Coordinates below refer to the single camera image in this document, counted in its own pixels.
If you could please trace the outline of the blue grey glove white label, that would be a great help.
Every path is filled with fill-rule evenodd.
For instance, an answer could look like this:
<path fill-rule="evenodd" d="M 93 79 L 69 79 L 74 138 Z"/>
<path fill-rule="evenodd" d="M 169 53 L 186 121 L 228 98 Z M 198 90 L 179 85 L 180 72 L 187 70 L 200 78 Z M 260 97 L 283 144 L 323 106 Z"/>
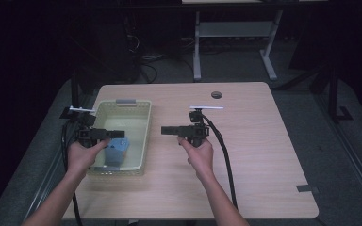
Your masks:
<path fill-rule="evenodd" d="M 129 140 L 125 138 L 113 138 L 105 147 L 105 164 L 111 167 L 119 167 L 126 156 Z"/>

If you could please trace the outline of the black metal stand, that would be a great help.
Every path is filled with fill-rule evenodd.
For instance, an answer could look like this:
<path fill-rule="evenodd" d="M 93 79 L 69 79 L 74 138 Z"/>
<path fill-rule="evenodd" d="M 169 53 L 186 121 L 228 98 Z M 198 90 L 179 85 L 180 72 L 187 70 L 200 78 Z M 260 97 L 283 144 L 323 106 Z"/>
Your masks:
<path fill-rule="evenodd" d="M 329 76 L 329 92 L 328 92 L 328 114 L 334 123 L 340 121 L 351 121 L 352 115 L 345 106 L 337 105 L 338 95 L 338 75 L 335 68 L 330 70 Z"/>
<path fill-rule="evenodd" d="M 71 77 L 71 104 L 63 109 L 61 119 L 70 120 L 78 116 L 78 112 L 74 110 L 75 107 L 79 107 L 78 85 L 78 72 L 74 71 Z"/>

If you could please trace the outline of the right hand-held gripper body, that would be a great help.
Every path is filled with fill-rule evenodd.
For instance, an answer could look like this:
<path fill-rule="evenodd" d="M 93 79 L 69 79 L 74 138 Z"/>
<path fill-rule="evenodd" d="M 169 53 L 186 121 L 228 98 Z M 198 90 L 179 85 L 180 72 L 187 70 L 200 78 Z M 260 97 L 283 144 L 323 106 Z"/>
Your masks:
<path fill-rule="evenodd" d="M 222 106 L 192 105 L 189 119 L 192 125 L 185 126 L 181 137 L 185 138 L 193 147 L 202 145 L 203 139 L 209 136 L 212 130 L 219 142 L 223 142 L 222 134 L 214 123 L 203 114 L 204 109 L 222 109 Z"/>

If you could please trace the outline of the aluminium frame rail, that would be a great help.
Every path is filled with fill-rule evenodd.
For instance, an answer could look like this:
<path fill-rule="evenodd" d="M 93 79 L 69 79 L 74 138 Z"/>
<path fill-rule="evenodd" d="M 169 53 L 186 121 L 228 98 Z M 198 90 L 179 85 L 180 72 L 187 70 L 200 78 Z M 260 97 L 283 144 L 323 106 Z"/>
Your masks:
<path fill-rule="evenodd" d="M 325 100 L 321 96 L 318 96 L 318 95 L 314 96 L 314 100 L 316 101 L 322 114 L 326 118 L 326 121 L 329 124 L 331 130 L 336 135 L 337 140 L 339 141 L 340 145 L 342 146 L 342 149 L 344 150 L 344 153 L 346 154 L 346 156 L 353 168 L 354 174 L 355 174 L 358 182 L 362 186 L 362 161 L 359 159 L 357 153 L 355 152 L 354 146 L 346 137 L 343 129 L 340 127 L 340 123 L 338 121 L 334 120 L 329 115 L 328 109 L 327 109 L 327 104 L 326 104 Z"/>
<path fill-rule="evenodd" d="M 41 206 L 62 178 L 61 137 L 66 120 L 60 115 L 71 103 L 70 95 L 55 98 L 22 159 L 21 186 L 25 207 L 20 223 Z"/>

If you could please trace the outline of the person's left hand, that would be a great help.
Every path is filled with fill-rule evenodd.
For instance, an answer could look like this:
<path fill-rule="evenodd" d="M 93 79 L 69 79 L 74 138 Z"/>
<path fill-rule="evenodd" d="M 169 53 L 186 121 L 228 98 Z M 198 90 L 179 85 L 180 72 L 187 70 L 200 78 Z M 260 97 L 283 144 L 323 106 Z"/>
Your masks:
<path fill-rule="evenodd" d="M 68 149 L 68 172 L 71 174 L 85 174 L 95 162 L 99 154 L 108 145 L 109 139 L 99 141 L 96 145 L 86 148 L 78 141 Z"/>

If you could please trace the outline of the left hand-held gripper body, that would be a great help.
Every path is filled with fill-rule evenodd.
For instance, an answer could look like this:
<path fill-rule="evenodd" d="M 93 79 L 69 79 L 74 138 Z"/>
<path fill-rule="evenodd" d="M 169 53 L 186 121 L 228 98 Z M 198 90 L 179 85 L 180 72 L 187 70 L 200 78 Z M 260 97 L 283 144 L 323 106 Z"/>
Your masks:
<path fill-rule="evenodd" d="M 92 147 L 96 145 L 98 141 L 107 139 L 107 131 L 105 129 L 96 129 L 92 127 L 96 120 L 94 109 L 71 106 L 69 112 L 74 116 L 74 120 L 78 123 L 78 129 L 75 131 L 75 138 L 84 147 Z"/>

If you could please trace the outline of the person's right hand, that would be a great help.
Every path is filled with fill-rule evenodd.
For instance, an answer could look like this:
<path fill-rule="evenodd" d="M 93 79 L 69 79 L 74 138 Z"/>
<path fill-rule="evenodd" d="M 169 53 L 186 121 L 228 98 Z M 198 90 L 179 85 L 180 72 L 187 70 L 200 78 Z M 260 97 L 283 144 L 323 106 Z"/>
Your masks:
<path fill-rule="evenodd" d="M 213 172 L 213 147 L 207 140 L 203 139 L 199 147 L 193 147 L 185 138 L 178 137 L 178 143 L 184 148 L 188 155 L 188 162 L 195 169 L 199 180 L 206 184 L 215 179 Z"/>

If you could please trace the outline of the white metal table frame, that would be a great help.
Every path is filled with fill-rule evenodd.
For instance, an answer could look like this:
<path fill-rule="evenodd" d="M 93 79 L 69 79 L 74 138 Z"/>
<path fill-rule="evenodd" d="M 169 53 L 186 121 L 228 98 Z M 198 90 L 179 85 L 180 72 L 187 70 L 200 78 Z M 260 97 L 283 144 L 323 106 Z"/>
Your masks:
<path fill-rule="evenodd" d="M 284 9 L 287 6 L 298 7 L 304 4 L 324 3 L 327 0 L 181 0 L 183 7 L 200 7 L 195 12 L 193 79 L 202 80 L 200 41 L 202 38 L 266 38 L 267 45 L 259 51 L 262 63 L 271 81 L 278 79 L 272 66 L 270 54 L 280 26 Z M 205 7 L 220 9 L 242 7 L 275 7 L 275 15 L 267 21 L 219 21 L 206 22 L 201 20 Z"/>

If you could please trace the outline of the cream plastic perforated basket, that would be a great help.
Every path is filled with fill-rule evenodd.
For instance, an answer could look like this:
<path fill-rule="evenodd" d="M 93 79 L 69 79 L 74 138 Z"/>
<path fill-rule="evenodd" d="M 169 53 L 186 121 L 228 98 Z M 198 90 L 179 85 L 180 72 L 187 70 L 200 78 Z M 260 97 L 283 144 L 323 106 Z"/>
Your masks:
<path fill-rule="evenodd" d="M 150 131 L 151 102 L 147 100 L 102 101 L 95 113 L 96 129 L 125 131 L 129 147 L 119 167 L 105 164 L 102 150 L 88 174 L 96 176 L 141 176 L 144 173 L 147 141 Z"/>

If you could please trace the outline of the grey tape strip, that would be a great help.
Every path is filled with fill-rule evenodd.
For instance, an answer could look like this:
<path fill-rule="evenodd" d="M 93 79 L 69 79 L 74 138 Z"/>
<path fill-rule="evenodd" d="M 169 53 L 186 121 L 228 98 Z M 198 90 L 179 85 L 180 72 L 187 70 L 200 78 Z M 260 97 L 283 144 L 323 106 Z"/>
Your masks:
<path fill-rule="evenodd" d="M 299 185 L 296 186 L 299 192 L 312 192 L 312 193 L 319 193 L 320 191 L 318 190 L 317 187 L 315 186 L 310 186 L 310 185 Z"/>

